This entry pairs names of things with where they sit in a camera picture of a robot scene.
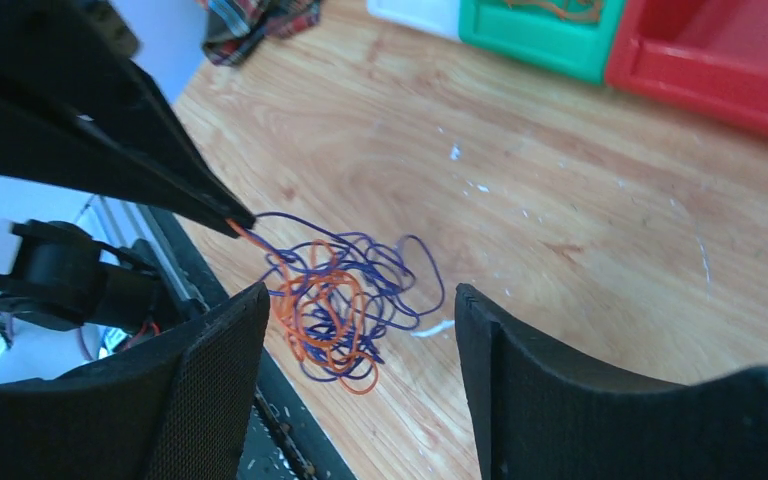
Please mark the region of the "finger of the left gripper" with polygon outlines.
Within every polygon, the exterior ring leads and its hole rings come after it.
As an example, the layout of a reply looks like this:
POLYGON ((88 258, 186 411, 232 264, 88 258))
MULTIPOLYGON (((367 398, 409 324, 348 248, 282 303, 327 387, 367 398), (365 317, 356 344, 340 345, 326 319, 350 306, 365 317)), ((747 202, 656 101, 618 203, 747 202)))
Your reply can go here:
POLYGON ((150 205, 234 235, 210 170, 104 1, 0 1, 0 175, 150 205))

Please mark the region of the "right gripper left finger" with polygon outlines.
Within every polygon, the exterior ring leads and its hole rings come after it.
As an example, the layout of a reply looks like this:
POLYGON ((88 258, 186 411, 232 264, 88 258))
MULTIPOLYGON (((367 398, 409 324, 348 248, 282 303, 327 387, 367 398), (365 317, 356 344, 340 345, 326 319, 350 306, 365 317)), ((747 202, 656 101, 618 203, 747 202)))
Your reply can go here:
POLYGON ((270 300, 263 284, 52 380, 0 384, 0 479, 233 479, 270 300))

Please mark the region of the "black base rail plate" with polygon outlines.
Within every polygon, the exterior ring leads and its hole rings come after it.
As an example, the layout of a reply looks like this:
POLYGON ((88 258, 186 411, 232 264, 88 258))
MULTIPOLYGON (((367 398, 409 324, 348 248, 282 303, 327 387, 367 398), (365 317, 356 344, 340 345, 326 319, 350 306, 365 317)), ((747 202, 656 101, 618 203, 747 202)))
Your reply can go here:
MULTIPOLYGON (((136 210, 173 262, 174 276, 194 287, 208 307, 229 298, 203 255, 173 214, 154 207, 136 210)), ((261 354, 252 411, 238 479, 330 479, 355 477, 309 407, 267 351, 261 354)))

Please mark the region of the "red plastic bin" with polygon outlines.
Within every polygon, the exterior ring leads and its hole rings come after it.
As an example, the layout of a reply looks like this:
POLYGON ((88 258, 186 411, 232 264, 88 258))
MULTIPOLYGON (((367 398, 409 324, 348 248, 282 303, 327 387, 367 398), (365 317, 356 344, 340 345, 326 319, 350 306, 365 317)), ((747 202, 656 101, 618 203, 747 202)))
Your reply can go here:
POLYGON ((629 1, 605 79, 768 137, 768 1, 629 1))

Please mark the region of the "white plastic bin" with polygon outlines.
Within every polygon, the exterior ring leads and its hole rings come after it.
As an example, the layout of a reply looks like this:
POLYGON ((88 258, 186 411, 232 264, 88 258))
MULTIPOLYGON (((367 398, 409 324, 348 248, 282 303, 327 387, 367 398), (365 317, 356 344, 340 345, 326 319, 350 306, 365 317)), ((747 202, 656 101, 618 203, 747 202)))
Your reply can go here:
POLYGON ((459 0, 367 0, 375 18, 460 42, 459 0))

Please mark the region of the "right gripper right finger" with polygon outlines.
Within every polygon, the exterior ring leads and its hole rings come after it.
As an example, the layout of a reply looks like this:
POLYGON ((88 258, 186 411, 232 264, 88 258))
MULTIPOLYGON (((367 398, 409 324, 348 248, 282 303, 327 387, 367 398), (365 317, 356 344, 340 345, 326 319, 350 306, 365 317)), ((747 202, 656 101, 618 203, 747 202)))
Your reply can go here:
POLYGON ((683 386, 596 358, 474 286, 456 342, 485 479, 768 479, 768 366, 683 386))

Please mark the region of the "plaid flannel shirt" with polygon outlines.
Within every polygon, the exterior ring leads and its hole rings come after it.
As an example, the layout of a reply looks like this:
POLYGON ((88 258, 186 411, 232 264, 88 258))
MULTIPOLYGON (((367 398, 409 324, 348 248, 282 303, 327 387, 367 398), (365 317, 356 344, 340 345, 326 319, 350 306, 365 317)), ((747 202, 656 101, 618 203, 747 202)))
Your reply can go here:
POLYGON ((237 66, 265 39, 287 39, 320 23, 319 0, 198 1, 207 12, 201 43, 216 66, 237 66))

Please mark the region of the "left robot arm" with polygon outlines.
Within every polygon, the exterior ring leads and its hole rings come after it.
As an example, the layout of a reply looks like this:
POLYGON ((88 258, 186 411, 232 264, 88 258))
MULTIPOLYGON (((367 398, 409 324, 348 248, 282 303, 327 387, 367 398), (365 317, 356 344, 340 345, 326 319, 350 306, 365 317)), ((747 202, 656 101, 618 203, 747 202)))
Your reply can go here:
MULTIPOLYGON (((0 1, 0 175, 153 206, 235 236, 255 219, 207 166, 105 1, 0 1)), ((0 272, 0 308, 68 329, 141 327, 146 301, 75 230, 20 225, 0 272)))

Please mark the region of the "green plastic bin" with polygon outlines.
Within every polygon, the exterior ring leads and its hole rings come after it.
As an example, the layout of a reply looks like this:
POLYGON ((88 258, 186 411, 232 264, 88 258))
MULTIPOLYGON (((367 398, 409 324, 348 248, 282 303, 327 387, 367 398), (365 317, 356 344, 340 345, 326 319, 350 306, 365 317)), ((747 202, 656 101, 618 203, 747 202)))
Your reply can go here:
POLYGON ((471 46, 602 84, 624 0, 463 1, 460 39, 471 46))

